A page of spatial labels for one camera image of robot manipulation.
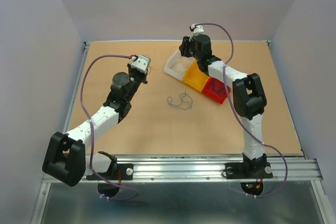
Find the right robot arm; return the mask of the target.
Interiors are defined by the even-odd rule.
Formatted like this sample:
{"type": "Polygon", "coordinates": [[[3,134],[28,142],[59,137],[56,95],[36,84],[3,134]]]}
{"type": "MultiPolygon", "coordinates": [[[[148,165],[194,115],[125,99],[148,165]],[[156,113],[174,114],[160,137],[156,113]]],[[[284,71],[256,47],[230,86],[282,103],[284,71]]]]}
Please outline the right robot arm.
{"type": "Polygon", "coordinates": [[[183,37],[179,50],[181,56],[193,57],[202,73],[220,81],[230,92],[227,98],[244,130],[243,160],[225,163],[223,175],[228,179],[272,178],[262,141],[262,115],[267,99],[259,75],[237,71],[214,56],[211,39],[204,34],[183,37]]]}

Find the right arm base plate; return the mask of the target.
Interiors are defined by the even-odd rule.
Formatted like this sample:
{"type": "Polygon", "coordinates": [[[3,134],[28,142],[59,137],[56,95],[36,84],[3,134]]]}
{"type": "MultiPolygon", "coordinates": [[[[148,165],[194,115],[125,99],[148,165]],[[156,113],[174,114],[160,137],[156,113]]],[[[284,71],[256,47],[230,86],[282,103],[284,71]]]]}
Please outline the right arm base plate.
{"type": "Polygon", "coordinates": [[[273,178],[273,173],[270,168],[270,163],[251,166],[245,162],[225,163],[225,168],[222,175],[227,179],[257,179],[257,178],[273,178]]]}

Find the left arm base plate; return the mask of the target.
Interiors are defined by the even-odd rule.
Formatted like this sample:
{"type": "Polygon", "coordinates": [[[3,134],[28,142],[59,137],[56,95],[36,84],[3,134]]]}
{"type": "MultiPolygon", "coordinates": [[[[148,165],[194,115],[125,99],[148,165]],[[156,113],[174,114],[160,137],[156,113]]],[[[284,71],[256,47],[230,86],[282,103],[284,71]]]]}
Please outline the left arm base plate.
{"type": "Polygon", "coordinates": [[[104,173],[98,173],[108,180],[132,180],[134,165],[132,163],[115,164],[113,167],[109,167],[104,173]]]}

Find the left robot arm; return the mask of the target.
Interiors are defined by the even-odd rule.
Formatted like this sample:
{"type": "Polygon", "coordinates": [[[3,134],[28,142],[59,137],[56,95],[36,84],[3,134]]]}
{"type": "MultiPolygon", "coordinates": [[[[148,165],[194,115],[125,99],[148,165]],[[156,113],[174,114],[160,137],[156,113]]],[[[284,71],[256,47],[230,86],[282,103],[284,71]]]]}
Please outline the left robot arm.
{"type": "Polygon", "coordinates": [[[98,137],[127,116],[140,84],[147,83],[148,68],[149,63],[143,60],[128,63],[128,72],[113,76],[107,100],[94,115],[66,133],[54,133],[42,165],[43,172],[70,187],[84,176],[113,178],[117,159],[106,152],[87,155],[86,150],[94,148],[98,137]]]}

